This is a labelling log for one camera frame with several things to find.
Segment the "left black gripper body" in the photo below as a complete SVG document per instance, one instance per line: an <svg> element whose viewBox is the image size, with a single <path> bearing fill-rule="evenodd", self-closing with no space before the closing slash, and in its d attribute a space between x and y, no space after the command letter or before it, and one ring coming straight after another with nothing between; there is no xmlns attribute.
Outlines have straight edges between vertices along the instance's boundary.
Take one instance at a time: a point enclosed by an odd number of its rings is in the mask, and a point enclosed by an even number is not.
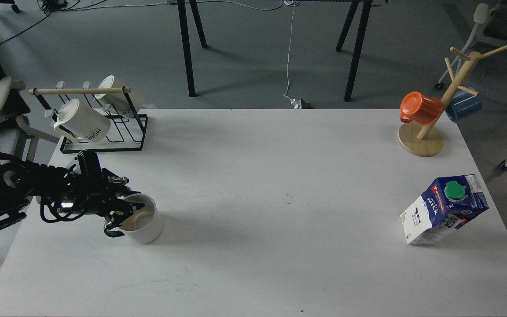
<svg viewBox="0 0 507 317"><path fill-rule="evenodd" d="M58 207L59 215L80 217L96 214L110 217L110 203L114 196L110 178L115 177L115 174L101 168L97 153L91 150L80 151L68 166L68 171L66 187L60 196L62 202Z"/></svg>

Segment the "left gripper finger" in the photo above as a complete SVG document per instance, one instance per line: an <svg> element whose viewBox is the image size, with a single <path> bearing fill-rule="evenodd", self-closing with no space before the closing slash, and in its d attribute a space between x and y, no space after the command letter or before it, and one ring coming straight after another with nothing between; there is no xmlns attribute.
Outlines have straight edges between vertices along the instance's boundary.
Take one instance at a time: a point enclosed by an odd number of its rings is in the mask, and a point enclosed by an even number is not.
<svg viewBox="0 0 507 317"><path fill-rule="evenodd" d="M121 227L124 227L125 231L140 229L143 225L138 223L138 218L144 206L144 203L127 203L121 206L121 210L105 214L104 232L121 232L121 229L115 230Z"/></svg>
<svg viewBox="0 0 507 317"><path fill-rule="evenodd" d="M109 198L113 199L116 197L126 197L137 193L141 193L139 191L131 189L127 185L129 182L129 179L127 177L105 176L104 180L105 180L104 197L106 199Z"/></svg>

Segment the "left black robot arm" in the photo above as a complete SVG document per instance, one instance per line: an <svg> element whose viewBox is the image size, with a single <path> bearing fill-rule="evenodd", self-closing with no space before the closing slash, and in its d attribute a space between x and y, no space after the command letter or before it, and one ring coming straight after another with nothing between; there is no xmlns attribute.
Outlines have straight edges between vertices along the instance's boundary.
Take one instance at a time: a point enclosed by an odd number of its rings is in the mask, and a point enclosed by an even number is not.
<svg viewBox="0 0 507 317"><path fill-rule="evenodd" d="M66 168L0 152L0 230L23 220L22 209L38 197L46 223L94 214L105 219L106 236L123 236L121 225L144 206L127 200L135 193L127 183L127 178L101 168L97 153L90 150L80 151Z"/></svg>

